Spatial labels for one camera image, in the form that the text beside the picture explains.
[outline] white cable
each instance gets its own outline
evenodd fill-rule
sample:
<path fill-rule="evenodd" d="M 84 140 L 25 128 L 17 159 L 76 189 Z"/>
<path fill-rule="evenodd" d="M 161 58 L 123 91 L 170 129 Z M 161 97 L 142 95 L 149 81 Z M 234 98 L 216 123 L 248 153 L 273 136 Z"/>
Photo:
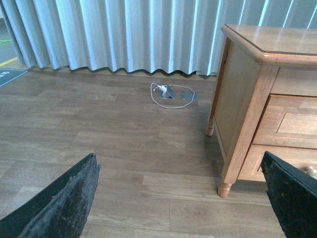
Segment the white cable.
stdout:
<path fill-rule="evenodd" d="M 188 89 L 190 89 L 190 90 L 193 92 L 192 100 L 191 100 L 189 103 L 187 103 L 187 104 L 185 104 L 185 105 L 183 105 L 183 106 L 180 106 L 180 107 L 166 107 L 166 106 L 163 106 L 163 105 L 159 104 L 157 101 L 155 101 L 154 98 L 153 98 L 153 93 L 152 93 L 152 86 L 153 86 L 153 85 L 156 85 L 156 86 L 157 86 L 155 89 L 153 89 L 153 91 L 155 91 L 157 88 L 161 89 L 162 87 L 166 87 L 166 86 L 175 86 L 175 87 L 181 87 L 181 88 L 188 88 Z M 161 86 L 161 85 L 158 85 L 158 84 L 156 84 L 156 83 L 152 83 L 152 84 L 151 84 L 151 87 L 150 87 L 150 91 L 151 91 L 152 100 L 153 100 L 156 104 L 158 104 L 159 106 L 161 106 L 161 107 L 163 107 L 163 108 L 167 108 L 167 109 L 184 108 L 184 107 L 188 106 L 189 104 L 191 104 L 191 103 L 193 102 L 193 100 L 194 100 L 194 97 L 195 97 L 195 91 L 194 91 L 193 89 L 191 89 L 190 87 L 179 86 L 179 85 L 174 85 L 174 84 L 168 84 L 168 85 L 162 85 L 162 86 Z"/>

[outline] charger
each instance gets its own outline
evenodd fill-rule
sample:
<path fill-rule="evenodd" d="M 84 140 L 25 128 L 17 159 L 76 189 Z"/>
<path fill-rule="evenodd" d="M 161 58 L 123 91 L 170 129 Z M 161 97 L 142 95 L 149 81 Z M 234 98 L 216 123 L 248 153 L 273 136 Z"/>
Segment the charger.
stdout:
<path fill-rule="evenodd" d="M 152 87 L 153 85 L 156 85 L 157 87 L 155 89 L 152 90 Z M 183 106 L 180 106 L 180 107 L 166 107 L 166 106 L 163 106 L 161 104 L 159 104 L 157 101 L 155 101 L 155 99 L 153 98 L 153 93 L 152 91 L 154 92 L 157 88 L 159 88 L 161 91 L 162 91 L 162 94 L 165 94 L 167 92 L 167 86 L 175 86 L 175 87 L 181 87 L 181 88 L 188 88 L 189 90 L 191 90 L 193 92 L 193 97 L 192 97 L 192 100 L 183 105 Z M 186 86 L 179 86 L 179 85 L 174 85 L 174 84 L 168 84 L 168 85 L 158 85 L 156 83 L 152 83 L 151 86 L 150 86 L 150 92 L 151 92 L 151 97 L 152 97 L 152 100 L 153 102 L 155 102 L 156 104 L 158 104 L 159 106 L 163 107 L 163 108 L 167 108 L 167 109 L 176 109 L 176 108 L 184 108 L 186 106 L 188 106 L 189 104 L 191 104 L 194 100 L 194 97 L 195 97 L 195 91 L 193 89 L 191 89 L 190 87 L 186 87 Z"/>

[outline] yellow line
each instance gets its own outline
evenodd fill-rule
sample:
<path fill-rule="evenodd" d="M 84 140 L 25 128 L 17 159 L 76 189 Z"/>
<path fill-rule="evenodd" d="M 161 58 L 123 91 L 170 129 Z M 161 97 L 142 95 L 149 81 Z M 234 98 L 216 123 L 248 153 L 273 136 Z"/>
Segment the yellow line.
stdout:
<path fill-rule="evenodd" d="M 9 59 L 9 60 L 6 61 L 6 62 L 0 63 L 0 67 L 6 65 L 6 64 L 8 64 L 8 63 L 11 63 L 11 62 L 13 62 L 13 61 L 15 61 L 15 60 L 17 60 L 17 59 L 18 59 L 18 57 L 15 57 L 15 58 L 13 58 L 13 59 Z"/>

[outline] curtain fold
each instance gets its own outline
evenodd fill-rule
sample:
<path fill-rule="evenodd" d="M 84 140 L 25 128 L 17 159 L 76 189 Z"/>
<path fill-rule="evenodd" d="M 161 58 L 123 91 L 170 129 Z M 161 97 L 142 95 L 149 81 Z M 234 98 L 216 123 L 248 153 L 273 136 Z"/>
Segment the curtain fold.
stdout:
<path fill-rule="evenodd" d="M 223 24 L 317 28 L 317 0 L 2 0 L 22 64 L 216 74 Z"/>

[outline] drawer knob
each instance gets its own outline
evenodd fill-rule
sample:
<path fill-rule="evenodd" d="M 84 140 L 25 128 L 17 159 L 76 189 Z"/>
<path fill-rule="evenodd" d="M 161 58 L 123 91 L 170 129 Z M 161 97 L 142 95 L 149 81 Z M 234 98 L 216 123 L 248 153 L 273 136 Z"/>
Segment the drawer knob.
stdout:
<path fill-rule="evenodd" d="M 309 166 L 309 167 L 305 168 L 305 171 L 310 176 L 317 175 L 317 170 L 315 170 L 312 166 Z"/>

